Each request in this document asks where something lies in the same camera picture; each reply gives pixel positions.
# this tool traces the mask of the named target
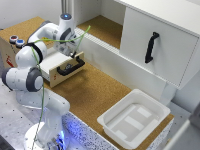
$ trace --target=cable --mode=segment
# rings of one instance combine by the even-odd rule
[[[79,37],[77,37],[77,38],[75,38],[75,39],[72,39],[72,40],[66,40],[66,41],[65,41],[65,40],[53,40],[53,39],[40,39],[40,40],[35,41],[34,43],[37,43],[37,42],[39,42],[39,41],[71,42],[71,41],[75,41],[75,40],[81,38],[81,40],[80,40],[80,42],[79,42],[79,44],[78,44],[78,46],[77,46],[77,48],[76,48],[76,50],[78,50],[78,48],[79,48],[79,46],[80,46],[80,44],[81,44],[81,41],[82,41],[83,37],[84,37],[85,34],[90,30],[90,28],[91,28],[91,26],[88,26],[87,30],[86,30],[81,36],[79,36]],[[41,68],[40,68],[39,61],[38,61],[38,59],[37,59],[37,56],[36,56],[35,51],[34,51],[34,49],[33,49],[32,46],[31,46],[31,49],[32,49],[33,55],[34,55],[34,57],[35,57],[35,60],[36,60],[36,62],[37,62],[37,65],[38,65],[38,67],[39,67],[39,70],[40,70],[40,72],[42,73]],[[34,147],[34,144],[35,144],[37,132],[38,132],[38,129],[39,129],[41,120],[42,120],[43,110],[44,110],[44,83],[43,83],[43,85],[42,85],[42,88],[43,88],[43,94],[42,94],[42,110],[41,110],[41,115],[40,115],[40,120],[39,120],[39,123],[38,123],[38,126],[37,126],[37,130],[36,130],[36,133],[35,133],[35,137],[34,137],[34,140],[33,140],[32,150],[33,150],[33,147]]]

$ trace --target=cabinet door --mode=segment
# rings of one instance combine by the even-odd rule
[[[146,64],[145,56],[153,32],[159,37],[154,40],[153,60]],[[126,8],[120,54],[179,86],[197,40],[178,28]]]

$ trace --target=white bin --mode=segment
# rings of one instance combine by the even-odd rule
[[[105,133],[118,144],[126,149],[135,149],[169,113],[169,108],[136,89],[97,120]]]

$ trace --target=cabinet handle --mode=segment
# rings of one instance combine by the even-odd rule
[[[158,37],[159,37],[159,34],[156,33],[156,32],[153,32],[153,36],[149,40],[149,44],[148,44],[148,48],[147,48],[147,53],[146,53],[146,56],[145,56],[145,63],[146,64],[153,60],[153,57],[151,57],[151,53],[152,53],[152,49],[153,49],[153,45],[154,45],[154,40],[156,38],[158,38]]]
[[[60,67],[57,68],[57,71],[60,75],[62,76],[66,76],[72,72],[74,72],[75,70],[77,70],[78,68],[82,67],[83,65],[85,65],[85,62],[79,58],[79,56],[76,57],[76,61],[78,62],[77,65],[75,65],[74,67],[72,68],[68,68],[68,69],[64,69],[64,70],[61,70]]]

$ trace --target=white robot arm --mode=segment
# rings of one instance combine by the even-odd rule
[[[70,40],[78,36],[74,31],[74,22],[70,14],[62,14],[60,16],[59,26],[49,21],[44,22],[30,36],[28,44],[15,57],[18,67],[5,69],[2,73],[3,83],[9,89],[15,90],[16,99],[21,105],[42,108],[43,90],[41,88],[43,86],[43,78],[40,70],[37,68],[37,62],[31,46],[39,63],[47,56],[47,48],[42,41],[34,42],[42,37],[54,40]],[[78,43],[79,39],[68,43],[63,41],[55,42],[54,48],[67,56],[71,56]],[[70,104],[66,99],[48,89],[44,89],[43,102],[43,106],[47,108],[45,123],[42,124],[38,131],[34,149],[64,150],[66,149],[67,142],[65,140],[60,142],[58,135],[62,132],[62,115],[68,113]],[[28,140],[25,142],[25,149],[30,150],[29,148],[32,147],[34,139],[30,137],[26,137],[26,139]]]

